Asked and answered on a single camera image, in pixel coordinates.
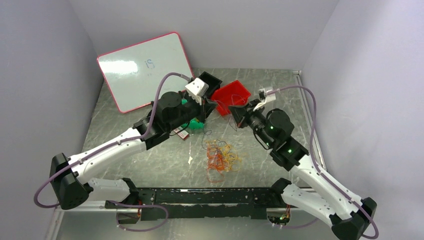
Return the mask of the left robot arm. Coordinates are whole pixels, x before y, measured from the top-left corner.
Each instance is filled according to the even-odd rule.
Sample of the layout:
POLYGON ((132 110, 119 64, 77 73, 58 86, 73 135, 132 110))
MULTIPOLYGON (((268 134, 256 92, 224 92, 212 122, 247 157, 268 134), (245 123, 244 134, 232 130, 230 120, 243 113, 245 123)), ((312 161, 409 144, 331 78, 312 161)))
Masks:
POLYGON ((139 194, 130 179, 102 180, 95 176, 118 160, 163 143, 191 120, 204 123, 216 107, 206 94, 194 99, 188 92, 166 92, 152 102, 146 117, 119 136, 72 156, 55 155, 48 182, 57 197, 56 206, 70 210, 86 201, 115 201, 126 208, 134 207, 139 194))

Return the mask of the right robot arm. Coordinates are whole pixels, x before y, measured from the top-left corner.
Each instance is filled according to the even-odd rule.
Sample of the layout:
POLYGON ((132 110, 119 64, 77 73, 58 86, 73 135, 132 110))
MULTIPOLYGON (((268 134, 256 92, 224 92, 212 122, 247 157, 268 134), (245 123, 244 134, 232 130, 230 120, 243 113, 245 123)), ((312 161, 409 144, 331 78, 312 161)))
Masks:
POLYGON ((291 134, 294 125, 281 109, 263 114, 255 109, 256 101, 244 106, 229 106, 238 128, 250 127, 256 140, 264 143, 274 162, 288 173, 306 182, 314 193, 307 192, 282 178, 274 183, 270 202, 275 207, 295 206, 327 224, 340 240, 358 240, 372 222, 377 203, 362 198, 321 169, 308 150, 291 134))

